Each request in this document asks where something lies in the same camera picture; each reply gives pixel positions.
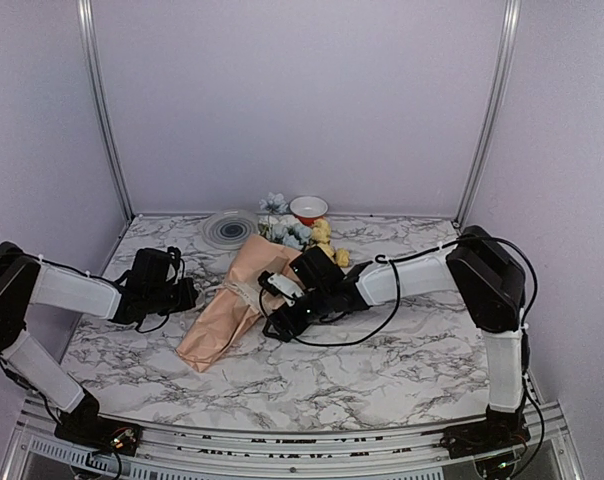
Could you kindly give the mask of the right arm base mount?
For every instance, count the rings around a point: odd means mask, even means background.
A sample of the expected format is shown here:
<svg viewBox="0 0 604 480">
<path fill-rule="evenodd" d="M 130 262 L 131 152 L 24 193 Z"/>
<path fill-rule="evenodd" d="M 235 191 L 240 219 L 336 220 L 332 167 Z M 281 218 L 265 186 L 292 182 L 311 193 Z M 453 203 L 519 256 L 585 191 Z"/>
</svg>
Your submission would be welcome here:
<svg viewBox="0 0 604 480">
<path fill-rule="evenodd" d="M 524 403 L 514 412 L 486 409 L 486 418 L 446 427 L 439 446 L 451 459 L 490 453 L 517 445 L 525 446 L 531 435 L 525 426 Z"/>
</svg>

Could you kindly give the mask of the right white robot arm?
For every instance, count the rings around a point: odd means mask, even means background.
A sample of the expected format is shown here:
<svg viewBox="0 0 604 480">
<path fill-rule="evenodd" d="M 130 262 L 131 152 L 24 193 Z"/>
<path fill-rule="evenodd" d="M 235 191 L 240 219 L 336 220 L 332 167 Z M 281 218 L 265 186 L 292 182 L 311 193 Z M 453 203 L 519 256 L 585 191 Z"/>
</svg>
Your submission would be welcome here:
<svg viewBox="0 0 604 480">
<path fill-rule="evenodd" d="M 448 243 L 401 258 L 377 255 L 343 271 L 319 247 L 290 262 L 294 278 L 262 271 L 262 293 L 284 303 L 266 317 L 264 334 L 289 342 L 313 322 L 331 314 L 364 311 L 386 302 L 442 291 L 457 291 L 481 330 L 489 372 L 488 409 L 477 438 L 497 448 L 516 431 L 513 416 L 524 399 L 527 361 L 526 274 L 513 258 L 516 248 L 478 225 Z"/>
</svg>

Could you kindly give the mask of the blue fake flower stem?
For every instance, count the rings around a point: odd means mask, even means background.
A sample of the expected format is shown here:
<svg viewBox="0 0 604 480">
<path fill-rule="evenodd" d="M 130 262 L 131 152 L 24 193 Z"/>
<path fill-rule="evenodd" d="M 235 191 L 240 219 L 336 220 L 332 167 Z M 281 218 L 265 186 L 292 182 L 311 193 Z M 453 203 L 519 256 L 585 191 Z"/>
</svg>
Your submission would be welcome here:
<svg viewBox="0 0 604 480">
<path fill-rule="evenodd" d="M 282 193 L 269 192 L 260 200 L 263 215 L 258 224 L 259 234 L 271 243 L 284 245 L 298 251 L 311 243 L 312 230 L 295 217 Z"/>
</svg>

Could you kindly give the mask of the yellow fake flower stem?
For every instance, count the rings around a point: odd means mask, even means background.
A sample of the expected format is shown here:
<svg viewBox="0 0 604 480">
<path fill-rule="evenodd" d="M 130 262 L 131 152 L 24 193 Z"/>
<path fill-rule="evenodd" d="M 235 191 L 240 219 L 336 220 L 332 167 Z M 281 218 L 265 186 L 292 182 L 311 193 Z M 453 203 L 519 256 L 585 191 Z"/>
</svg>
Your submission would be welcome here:
<svg viewBox="0 0 604 480">
<path fill-rule="evenodd" d="M 344 248 L 334 248 L 331 233 L 330 223 L 326 219 L 315 220 L 311 225 L 311 244 L 318 246 L 338 267 L 346 268 L 350 264 L 350 252 Z"/>
</svg>

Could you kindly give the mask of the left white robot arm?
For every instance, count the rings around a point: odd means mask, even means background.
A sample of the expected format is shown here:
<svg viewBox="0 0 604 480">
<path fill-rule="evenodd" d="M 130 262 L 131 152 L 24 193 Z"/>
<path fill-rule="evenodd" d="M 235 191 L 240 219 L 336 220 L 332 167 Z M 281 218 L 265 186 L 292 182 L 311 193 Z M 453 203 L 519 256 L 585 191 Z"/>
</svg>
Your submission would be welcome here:
<svg viewBox="0 0 604 480">
<path fill-rule="evenodd" d="M 60 311 L 147 334 L 148 317 L 167 321 L 193 309 L 198 296 L 176 247 L 142 248 L 131 267 L 118 278 L 108 279 L 28 254 L 5 241 L 0 243 L 0 362 L 27 388 L 70 415 L 68 426 L 84 443 L 98 445 L 109 430 L 105 418 L 97 414 L 97 400 L 30 333 L 30 314 Z"/>
</svg>

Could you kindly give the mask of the white ribbon strip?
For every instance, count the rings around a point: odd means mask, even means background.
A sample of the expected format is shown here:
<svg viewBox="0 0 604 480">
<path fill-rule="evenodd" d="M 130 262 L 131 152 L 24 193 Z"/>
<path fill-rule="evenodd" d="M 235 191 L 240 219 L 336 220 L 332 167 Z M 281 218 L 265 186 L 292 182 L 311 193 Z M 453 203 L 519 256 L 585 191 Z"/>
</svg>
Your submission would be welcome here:
<svg viewBox="0 0 604 480">
<path fill-rule="evenodd" d="M 225 280 L 220 284 L 208 286 L 199 291 L 195 302 L 195 309 L 203 308 L 207 304 L 207 296 L 220 290 L 229 290 L 242 299 L 248 306 L 254 308 L 256 311 L 260 310 L 260 285 L 257 279 L 247 281 Z"/>
</svg>

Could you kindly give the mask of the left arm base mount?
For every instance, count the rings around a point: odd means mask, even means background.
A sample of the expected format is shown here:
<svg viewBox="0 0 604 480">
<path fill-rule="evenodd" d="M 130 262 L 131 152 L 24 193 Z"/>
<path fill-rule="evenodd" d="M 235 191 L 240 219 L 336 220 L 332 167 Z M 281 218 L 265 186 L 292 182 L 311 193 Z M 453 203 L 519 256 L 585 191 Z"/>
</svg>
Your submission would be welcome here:
<svg viewBox="0 0 604 480">
<path fill-rule="evenodd" d="M 141 433 L 140 425 L 103 417 L 95 406 L 61 412 L 54 430 L 58 439 L 125 456 L 135 455 Z"/>
</svg>

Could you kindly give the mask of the peach wrapping paper sheet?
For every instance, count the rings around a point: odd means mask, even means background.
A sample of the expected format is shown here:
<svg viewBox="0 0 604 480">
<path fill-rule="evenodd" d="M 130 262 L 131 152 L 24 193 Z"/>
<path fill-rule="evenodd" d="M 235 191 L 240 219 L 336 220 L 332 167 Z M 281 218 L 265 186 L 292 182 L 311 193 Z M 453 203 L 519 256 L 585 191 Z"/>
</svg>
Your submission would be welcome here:
<svg viewBox="0 0 604 480">
<path fill-rule="evenodd" d="M 224 280 L 257 279 L 263 271 L 296 277 L 289 267 L 298 250 L 251 235 L 231 262 Z M 206 371 L 261 317 L 229 290 L 218 291 L 176 349 L 178 356 L 198 372 Z"/>
</svg>

